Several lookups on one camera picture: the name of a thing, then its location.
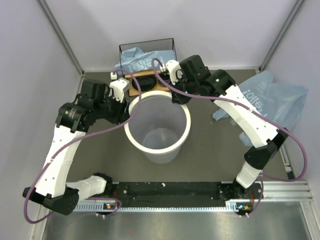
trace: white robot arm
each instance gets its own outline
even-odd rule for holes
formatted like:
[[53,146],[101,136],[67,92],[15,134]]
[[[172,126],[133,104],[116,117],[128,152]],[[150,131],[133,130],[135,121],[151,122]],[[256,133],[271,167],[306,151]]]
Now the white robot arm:
[[[245,98],[233,78],[221,69],[211,74],[199,55],[193,55],[181,62],[170,60],[160,70],[169,73],[169,84],[180,91],[230,99],[249,107],[250,110],[246,110],[228,101],[213,100],[233,118],[252,142],[253,147],[244,155],[245,163],[233,182],[239,197],[245,196],[265,165],[273,158],[288,136],[252,114],[252,111],[258,114],[259,112]],[[171,93],[173,103],[186,104],[191,99],[174,91]]]
[[[124,99],[130,82],[124,78],[106,83],[86,80],[81,92],[72,103],[65,103],[56,119],[54,135],[44,165],[50,163],[33,190],[30,200],[64,215],[70,214],[79,201],[104,193],[112,178],[95,173],[77,182],[66,182],[68,172],[81,141],[66,147],[52,160],[52,156],[70,141],[86,135],[89,127],[98,119],[120,124],[129,118],[128,105]],[[25,188],[26,197],[29,187]]]

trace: purple cable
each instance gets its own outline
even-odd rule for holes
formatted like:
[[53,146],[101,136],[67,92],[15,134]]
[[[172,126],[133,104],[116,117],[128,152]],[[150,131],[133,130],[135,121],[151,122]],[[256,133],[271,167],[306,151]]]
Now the purple cable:
[[[114,127],[111,127],[111,128],[108,128],[108,129],[105,129],[105,130],[102,130],[102,131],[97,131],[97,132],[93,132],[93,133],[90,133],[90,134],[87,134],[87,135],[84,135],[84,136],[81,136],[81,137],[78,137],[78,138],[75,138],[73,139],[72,141],[68,142],[67,144],[63,145],[58,151],[56,151],[56,153],[51,157],[51,160],[54,160],[57,155],[59,153],[61,153],[65,148],[69,147],[71,144],[74,144],[80,140],[83,140],[83,139],[88,139],[88,138],[91,138],[91,137],[94,137],[94,136],[98,136],[98,135],[101,135],[101,134],[106,134],[106,133],[109,133],[113,130],[117,130],[117,129],[120,129],[122,128],[124,125],[126,125],[128,122],[130,122],[134,117],[135,115],[137,114],[137,112],[139,111],[139,108],[140,108],[140,104],[141,104],[141,95],[142,95],[142,92],[141,92],[141,87],[139,85],[139,82],[138,80],[136,79],[136,77],[129,71],[125,70],[125,69],[117,69],[114,71],[114,73],[117,73],[117,72],[125,72],[127,74],[129,74],[132,78],[132,80],[135,82],[137,88],[138,88],[138,92],[139,92],[139,96],[138,96],[138,103],[136,105],[136,109],[134,111],[134,113],[126,120],[124,121],[123,123],[117,125],[117,126],[114,126]],[[53,212],[50,212],[48,215],[44,216],[43,218],[41,219],[38,219],[36,221],[33,221],[29,218],[28,216],[28,201],[30,199],[30,196],[31,196],[31,193],[33,192],[33,190],[35,189],[36,185],[37,185],[37,182],[40,180],[41,176],[45,173],[45,171],[48,169],[49,165],[51,163],[47,163],[43,169],[40,171],[40,173],[38,174],[38,176],[35,178],[34,182],[32,183],[28,193],[26,194],[25,196],[25,200],[24,200],[24,205],[23,205],[23,215],[24,215],[24,218],[25,220],[29,223],[29,224],[37,224],[37,223],[40,223],[41,221],[45,220],[46,218],[50,217]]]
[[[112,201],[115,201],[117,203],[119,203],[119,206],[116,208],[116,210],[114,210],[113,212],[109,213],[108,215],[105,215],[106,217],[111,217],[113,216],[114,214],[116,214],[116,212],[118,212],[122,206],[122,202],[116,198],[112,198],[112,197],[89,197],[88,200],[112,200]],[[85,214],[82,214],[80,216],[78,216],[76,219],[70,221],[69,223],[67,223],[62,229],[60,229],[59,231],[56,231],[54,230],[54,226],[53,226],[53,221],[50,220],[50,229],[51,229],[51,232],[52,234],[54,235],[58,235],[60,234],[61,232],[63,232],[64,230],[66,230],[68,227],[70,227],[72,224],[74,224],[76,221],[78,221],[79,219],[82,219],[83,217],[86,217],[86,216],[93,216],[93,215],[97,215],[98,213],[85,213]]]
[[[163,66],[162,62],[158,59],[158,58],[153,58],[151,61],[151,65],[152,65],[152,69],[154,71],[154,74],[156,75],[156,77],[158,78],[158,80],[164,85],[166,86],[168,89],[170,89],[171,91],[174,91],[178,94],[181,94],[183,96],[189,97],[189,98],[195,98],[195,99],[208,99],[208,100],[220,100],[220,101],[225,101],[225,102],[230,102],[236,105],[239,105],[241,107],[243,107],[246,110],[250,110],[249,107],[247,107],[246,105],[244,105],[241,102],[238,101],[234,101],[228,98],[222,98],[222,97],[216,97],[216,96],[201,96],[201,95],[193,95],[193,94],[189,94],[189,93],[185,93],[184,91],[180,91],[176,88],[174,88],[173,86],[170,86],[168,83],[166,83],[166,81],[164,81],[161,76],[157,73],[157,69],[155,67],[155,61],[157,61],[160,66]],[[298,181],[300,179],[303,178],[303,176],[305,175],[306,171],[307,171],[307,167],[308,167],[308,158],[307,158],[307,153],[306,150],[304,148],[304,146],[302,145],[302,143],[299,141],[299,139],[297,139],[296,136],[294,136],[291,132],[289,132],[287,129],[285,129],[284,127],[280,126],[279,124],[276,124],[275,122],[267,119],[266,117],[262,116],[261,114],[259,114],[258,112],[252,111],[252,114],[256,115],[257,117],[261,118],[262,120],[266,121],[267,123],[275,126],[276,128],[278,128],[279,130],[281,130],[282,132],[286,133],[288,136],[290,136],[300,147],[301,151],[302,151],[302,155],[303,155],[303,169],[302,172],[299,176],[297,176],[294,179],[282,179],[282,178],[278,178],[278,177],[274,177],[274,176],[269,176],[266,174],[263,174],[264,177],[269,178],[269,179],[273,179],[276,181],[282,181],[282,182],[295,182]]]
[[256,203],[255,207],[253,208],[253,210],[248,214],[248,217],[250,217],[252,214],[254,214],[254,212],[258,209],[260,203],[261,203],[261,199],[264,196],[264,182],[262,181],[262,177],[260,178],[261,181],[261,193],[258,199],[258,202]]

